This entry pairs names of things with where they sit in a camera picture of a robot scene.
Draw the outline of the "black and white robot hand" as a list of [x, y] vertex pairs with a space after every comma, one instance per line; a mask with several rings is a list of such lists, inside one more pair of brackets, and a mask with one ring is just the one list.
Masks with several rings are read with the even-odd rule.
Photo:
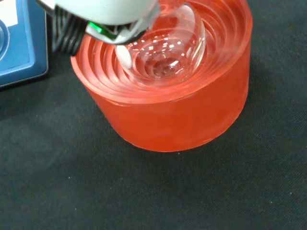
[[157, 0], [39, 0], [52, 18], [52, 51], [76, 56], [85, 35], [111, 45], [139, 40], [160, 15]]

